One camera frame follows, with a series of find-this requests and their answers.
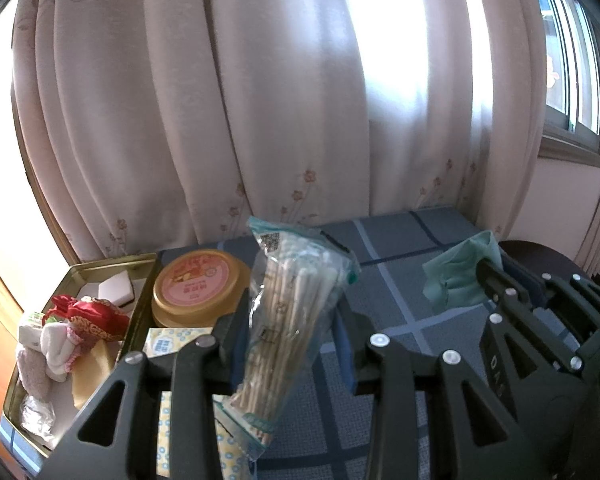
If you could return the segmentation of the round gold orange tin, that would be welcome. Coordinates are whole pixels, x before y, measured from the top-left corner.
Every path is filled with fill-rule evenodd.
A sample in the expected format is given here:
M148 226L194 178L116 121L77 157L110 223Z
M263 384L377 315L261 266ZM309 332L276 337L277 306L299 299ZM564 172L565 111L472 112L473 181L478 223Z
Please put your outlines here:
M249 282L248 266L228 252L186 252L159 273L152 291L152 317L159 327L212 327L237 309Z

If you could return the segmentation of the yellow sponge block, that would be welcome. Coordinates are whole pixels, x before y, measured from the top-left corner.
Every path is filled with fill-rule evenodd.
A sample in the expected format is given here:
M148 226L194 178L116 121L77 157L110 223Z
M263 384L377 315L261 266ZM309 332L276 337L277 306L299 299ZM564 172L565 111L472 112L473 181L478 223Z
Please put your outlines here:
M89 352L74 361L71 372L72 397L77 410L83 408L83 405L111 374L119 349L120 344L117 342L100 340Z

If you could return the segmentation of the white pink plush sock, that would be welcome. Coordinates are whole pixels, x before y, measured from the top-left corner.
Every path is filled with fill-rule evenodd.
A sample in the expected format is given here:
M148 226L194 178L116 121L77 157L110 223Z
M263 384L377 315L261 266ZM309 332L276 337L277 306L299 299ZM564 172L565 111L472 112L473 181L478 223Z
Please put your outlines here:
M50 322L44 325L45 337L50 332L50 345L41 341L41 352L46 361L46 375L55 382L64 382L74 361L82 354L84 340L69 323Z

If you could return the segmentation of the white hexagonal pad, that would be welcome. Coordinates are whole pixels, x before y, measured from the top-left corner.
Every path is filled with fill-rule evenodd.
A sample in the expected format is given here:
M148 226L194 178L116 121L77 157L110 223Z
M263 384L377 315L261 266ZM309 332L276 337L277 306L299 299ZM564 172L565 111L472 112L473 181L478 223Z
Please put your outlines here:
M98 285L97 298L106 300L118 308L132 302L135 294L129 273L122 271L101 282Z

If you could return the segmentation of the teal green cloth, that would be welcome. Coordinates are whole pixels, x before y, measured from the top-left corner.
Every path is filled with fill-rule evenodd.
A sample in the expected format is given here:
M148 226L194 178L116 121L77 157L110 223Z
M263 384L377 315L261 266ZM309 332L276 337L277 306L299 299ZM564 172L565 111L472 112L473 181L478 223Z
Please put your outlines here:
M483 259L503 269L502 254L492 231L481 231L422 265L422 293L435 314L486 301L477 278L478 263Z

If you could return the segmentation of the window with metal frame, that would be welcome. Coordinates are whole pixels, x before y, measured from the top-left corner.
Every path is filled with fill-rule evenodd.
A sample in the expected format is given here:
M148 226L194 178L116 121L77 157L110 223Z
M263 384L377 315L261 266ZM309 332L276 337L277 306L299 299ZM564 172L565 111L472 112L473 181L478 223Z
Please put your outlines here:
M600 167L600 29L578 0L539 0L546 43L540 155Z

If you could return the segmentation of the clear crumpled plastic wrapper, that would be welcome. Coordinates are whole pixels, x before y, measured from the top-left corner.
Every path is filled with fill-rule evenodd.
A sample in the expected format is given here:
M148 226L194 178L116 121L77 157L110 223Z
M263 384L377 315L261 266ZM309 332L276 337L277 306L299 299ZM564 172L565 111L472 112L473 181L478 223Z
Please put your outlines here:
M20 425L44 440L50 440L56 422L53 405L26 394L19 409Z

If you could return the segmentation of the red gold drawstring pouch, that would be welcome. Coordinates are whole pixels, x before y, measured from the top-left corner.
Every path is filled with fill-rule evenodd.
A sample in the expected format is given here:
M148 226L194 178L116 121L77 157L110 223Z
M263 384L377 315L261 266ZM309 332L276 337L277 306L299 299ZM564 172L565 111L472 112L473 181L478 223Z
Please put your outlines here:
M45 325L51 318L66 321L83 339L119 341L130 325L130 318L106 299L56 295L52 298L52 305L44 313L42 324Z

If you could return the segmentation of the dark round chair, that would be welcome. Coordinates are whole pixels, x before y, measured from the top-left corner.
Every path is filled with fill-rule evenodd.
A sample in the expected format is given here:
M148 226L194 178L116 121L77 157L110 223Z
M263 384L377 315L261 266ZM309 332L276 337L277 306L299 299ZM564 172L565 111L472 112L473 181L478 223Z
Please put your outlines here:
M587 278L580 266L557 250L528 240L503 240L501 248L529 271L541 275L548 273L570 280L573 274Z

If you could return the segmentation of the gold metal tin tray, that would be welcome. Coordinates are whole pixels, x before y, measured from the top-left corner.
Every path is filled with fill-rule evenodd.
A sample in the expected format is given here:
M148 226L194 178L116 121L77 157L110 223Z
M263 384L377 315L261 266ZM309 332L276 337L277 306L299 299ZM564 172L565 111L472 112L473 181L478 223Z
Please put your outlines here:
M20 318L0 438L29 474L38 473L114 363L143 347L160 269L155 254L70 266L46 305Z

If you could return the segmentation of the blue plaid tablecloth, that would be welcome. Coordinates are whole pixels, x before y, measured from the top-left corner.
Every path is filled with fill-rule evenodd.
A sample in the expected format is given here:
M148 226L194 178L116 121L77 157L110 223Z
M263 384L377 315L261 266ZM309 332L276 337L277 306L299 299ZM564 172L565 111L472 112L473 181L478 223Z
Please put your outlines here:
M453 208L400 212L333 223L326 232L358 258L361 274L346 292L353 310L408 350L437 356L460 352L486 374L479 340L494 305L434 312L422 293L422 266L478 233ZM227 434L220 434L227 479L361 479L370 444L373 400L352 396L340 376L334 346L325 342L312 370L289 400L271 446L249 463Z

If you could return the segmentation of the pale pink floral curtain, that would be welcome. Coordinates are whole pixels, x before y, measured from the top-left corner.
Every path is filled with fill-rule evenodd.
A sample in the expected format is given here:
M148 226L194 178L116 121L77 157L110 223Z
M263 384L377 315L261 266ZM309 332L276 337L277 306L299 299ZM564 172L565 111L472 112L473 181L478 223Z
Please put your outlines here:
M15 101L81 260L451 206L506 237L545 106L538 0L19 0Z

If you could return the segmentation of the green white soft packet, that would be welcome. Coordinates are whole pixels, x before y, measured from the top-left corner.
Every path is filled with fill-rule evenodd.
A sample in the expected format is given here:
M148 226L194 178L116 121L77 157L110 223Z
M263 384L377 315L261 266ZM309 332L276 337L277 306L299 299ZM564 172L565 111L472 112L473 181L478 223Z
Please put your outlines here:
M42 312L24 312L17 326L18 342L36 351L41 350L41 341L44 341L46 347L50 345L50 332L47 332L45 337L44 323L47 318Z

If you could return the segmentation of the bag of cotton swabs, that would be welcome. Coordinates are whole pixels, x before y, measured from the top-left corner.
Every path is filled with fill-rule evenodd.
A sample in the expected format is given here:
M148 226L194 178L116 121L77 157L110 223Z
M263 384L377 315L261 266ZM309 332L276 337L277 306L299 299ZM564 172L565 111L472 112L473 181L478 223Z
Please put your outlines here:
M257 460L361 269L355 254L323 230L256 217L248 226L259 252L251 270L244 376L214 409L242 452Z

